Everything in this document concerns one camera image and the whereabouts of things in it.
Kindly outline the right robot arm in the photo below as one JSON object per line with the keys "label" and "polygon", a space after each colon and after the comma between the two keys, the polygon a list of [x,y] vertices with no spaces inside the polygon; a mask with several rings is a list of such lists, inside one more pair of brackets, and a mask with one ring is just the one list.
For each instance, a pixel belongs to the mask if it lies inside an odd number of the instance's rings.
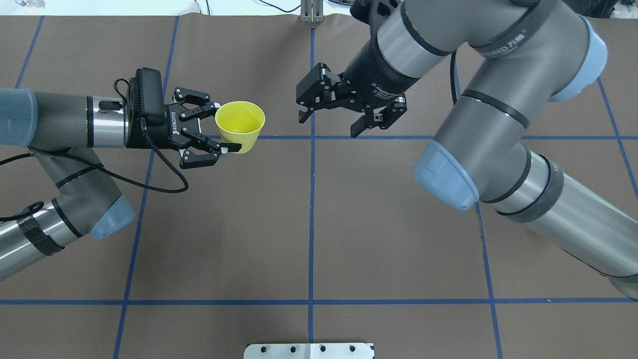
{"label": "right robot arm", "polygon": [[587,264],[637,299],[637,221],[520,143],[547,102],[595,82],[608,49],[562,0],[357,0],[370,39],[340,74],[319,63],[297,84],[299,123],[321,109],[361,116],[352,137],[387,129],[405,92],[462,44],[483,57],[429,141],[414,180],[466,210],[490,205]]}

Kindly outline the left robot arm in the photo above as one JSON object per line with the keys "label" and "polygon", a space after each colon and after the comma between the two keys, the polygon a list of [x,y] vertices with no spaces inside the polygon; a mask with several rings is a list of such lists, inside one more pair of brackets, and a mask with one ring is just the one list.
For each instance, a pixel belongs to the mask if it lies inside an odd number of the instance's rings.
{"label": "left robot arm", "polygon": [[182,170],[213,166],[244,149],[200,131],[200,119],[219,110],[208,94],[177,88],[166,105],[160,85],[126,84],[118,98],[1,90],[2,145],[25,148],[14,159],[36,159],[59,192],[1,218],[2,280],[79,238],[107,238],[134,220],[115,182],[125,177],[107,170],[95,148],[175,150]]}

